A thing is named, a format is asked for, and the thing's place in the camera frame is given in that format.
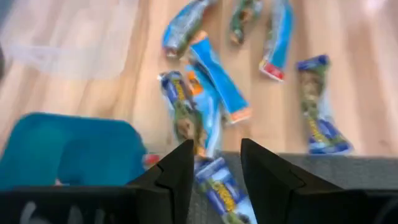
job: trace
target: clear plastic bag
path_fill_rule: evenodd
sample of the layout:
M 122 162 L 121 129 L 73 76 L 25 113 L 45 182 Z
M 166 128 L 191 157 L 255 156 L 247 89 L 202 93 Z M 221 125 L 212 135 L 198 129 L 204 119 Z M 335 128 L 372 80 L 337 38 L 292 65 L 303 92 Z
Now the clear plastic bag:
M 6 58 L 51 75 L 109 78 L 127 57 L 138 0 L 15 0 L 0 41 Z

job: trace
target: wooden floor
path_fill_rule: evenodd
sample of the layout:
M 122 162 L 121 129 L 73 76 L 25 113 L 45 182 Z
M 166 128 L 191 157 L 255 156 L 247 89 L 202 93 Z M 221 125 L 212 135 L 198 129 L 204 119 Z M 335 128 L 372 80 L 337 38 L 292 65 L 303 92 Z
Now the wooden floor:
M 139 1 L 126 66 L 117 78 L 55 78 L 9 62 L 0 84 L 0 144 L 21 115 L 46 111 L 122 119 L 141 133 L 150 151 L 169 152 L 175 142 L 156 76 L 179 66 L 164 59 L 160 42 L 171 18 L 187 2 Z M 333 63 L 328 84 L 335 121 L 353 143 L 353 154 L 398 155 L 398 2 L 290 2 L 295 29 L 284 83 L 257 70 L 270 0 L 240 49 L 230 46 L 227 37 L 234 1 L 219 0 L 205 20 L 204 29 L 225 69 L 253 108 L 251 120 L 225 129 L 223 149 L 238 151 L 241 138 L 252 138 L 275 152 L 306 152 L 294 64 L 328 54 Z

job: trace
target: teal container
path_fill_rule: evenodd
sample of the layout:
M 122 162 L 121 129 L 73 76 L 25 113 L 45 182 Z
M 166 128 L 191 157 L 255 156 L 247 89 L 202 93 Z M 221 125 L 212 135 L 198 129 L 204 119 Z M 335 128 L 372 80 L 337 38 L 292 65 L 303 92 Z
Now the teal container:
M 0 190 L 124 185 L 144 173 L 146 149 L 124 121 L 33 113 L 18 121 L 0 160 Z

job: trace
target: candy bar wrapper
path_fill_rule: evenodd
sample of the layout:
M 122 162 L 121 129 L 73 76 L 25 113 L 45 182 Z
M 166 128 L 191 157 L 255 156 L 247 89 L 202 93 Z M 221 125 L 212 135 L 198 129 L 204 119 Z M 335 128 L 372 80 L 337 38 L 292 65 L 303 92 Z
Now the candy bar wrapper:
M 262 0 L 238 0 L 230 22 L 230 38 L 235 44 L 242 44 L 246 24 L 255 21 L 261 14 Z
M 293 9 L 289 0 L 274 0 L 270 31 L 264 44 L 264 56 L 259 70 L 269 77 L 282 81 L 293 30 Z
M 241 190 L 222 157 L 195 170 L 195 181 L 225 224 L 256 224 L 248 195 Z
M 309 132 L 312 154 L 342 153 L 351 144 L 335 128 L 326 91 L 326 72 L 330 65 L 327 55 L 297 63 L 300 77 L 302 111 Z
M 194 0 L 167 26 L 162 46 L 168 58 L 180 58 L 199 30 L 205 10 L 217 0 Z
M 221 144 L 220 98 L 201 71 L 188 65 L 187 80 L 181 73 L 164 73 L 162 90 L 174 121 L 179 143 L 194 140 L 196 155 L 214 158 Z
M 190 46 L 190 63 L 204 70 L 221 97 L 224 112 L 230 123 L 248 119 L 251 109 L 241 92 L 223 69 L 210 44 L 209 38 L 201 31 Z

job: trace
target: gray surface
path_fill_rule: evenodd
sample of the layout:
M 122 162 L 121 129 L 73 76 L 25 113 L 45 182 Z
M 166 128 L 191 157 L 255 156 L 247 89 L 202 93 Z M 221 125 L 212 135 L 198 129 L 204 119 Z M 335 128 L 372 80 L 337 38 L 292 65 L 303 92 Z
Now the gray surface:
M 398 189 L 398 160 L 358 159 L 342 156 L 282 155 L 284 159 L 342 188 Z M 244 189 L 239 154 L 226 153 L 225 160 L 237 182 Z M 220 216 L 194 185 L 189 224 L 222 224 Z

